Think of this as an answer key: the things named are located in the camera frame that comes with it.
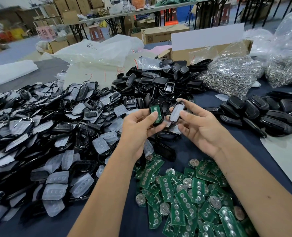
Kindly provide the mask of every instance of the blue floor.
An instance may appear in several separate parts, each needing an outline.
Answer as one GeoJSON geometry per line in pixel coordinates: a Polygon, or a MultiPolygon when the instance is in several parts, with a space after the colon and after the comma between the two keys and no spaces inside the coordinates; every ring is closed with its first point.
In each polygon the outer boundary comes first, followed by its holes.
{"type": "MultiPolygon", "coordinates": [[[[267,22],[264,26],[264,29],[269,30],[270,32],[274,33],[278,25],[280,24],[283,14],[287,8],[289,2],[281,3],[274,19],[272,18],[275,9],[277,7],[277,4],[274,4],[271,8],[270,14],[268,16],[267,22]]],[[[244,5],[240,5],[239,12],[244,8],[244,5]]],[[[188,12],[189,12],[190,6],[186,7],[178,7],[177,8],[177,19],[179,21],[179,24],[184,24],[188,12]]],[[[229,24],[234,24],[235,20],[235,15],[237,12],[237,6],[233,6],[230,11],[230,19],[229,19],[229,24]]],[[[263,20],[260,20],[256,25],[255,28],[259,28],[262,26],[263,20]]],[[[251,29],[252,24],[247,22],[245,25],[245,30],[251,29]]],[[[109,28],[102,28],[103,35],[105,39],[110,38],[110,35],[108,34],[109,28]]],[[[39,37],[32,37],[28,39],[23,39],[20,41],[12,42],[9,43],[10,49],[4,50],[0,52],[0,65],[2,64],[7,64],[7,63],[12,63],[15,62],[19,59],[22,59],[26,55],[29,55],[33,51],[36,51],[35,44],[40,41],[39,37]]],[[[145,45],[145,49],[152,49],[155,46],[158,45],[171,45],[170,42],[160,42],[160,43],[153,43],[153,44],[148,44],[145,45]]]]}

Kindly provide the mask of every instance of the pile of key fob shells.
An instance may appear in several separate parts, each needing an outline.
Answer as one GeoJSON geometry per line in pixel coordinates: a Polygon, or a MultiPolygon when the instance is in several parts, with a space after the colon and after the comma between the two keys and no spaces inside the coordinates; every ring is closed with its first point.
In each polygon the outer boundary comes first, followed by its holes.
{"type": "Polygon", "coordinates": [[[167,237],[258,236],[213,160],[191,159],[181,173],[160,171],[164,160],[155,151],[146,159],[146,166],[135,165],[133,171],[135,201],[145,207],[141,211],[148,213],[149,229],[159,228],[166,219],[161,228],[167,237]]]}
{"type": "Polygon", "coordinates": [[[231,96],[220,107],[207,107],[223,123],[246,128],[266,138],[292,134],[292,94],[271,91],[263,97],[231,96]]]}
{"type": "MultiPolygon", "coordinates": [[[[177,98],[193,100],[192,94],[207,90],[195,78],[210,62],[187,67],[186,61],[166,60],[160,64],[166,69],[155,71],[133,67],[110,88],[85,81],[63,90],[57,80],[0,93],[0,219],[22,207],[20,222],[32,222],[87,199],[117,146],[124,117],[149,108],[159,112],[154,125],[160,124],[177,98]]],[[[174,124],[179,114],[174,118],[147,142],[168,161],[176,153],[162,140],[180,138],[174,124]]],[[[145,156],[136,164],[145,166],[145,156]]]]}

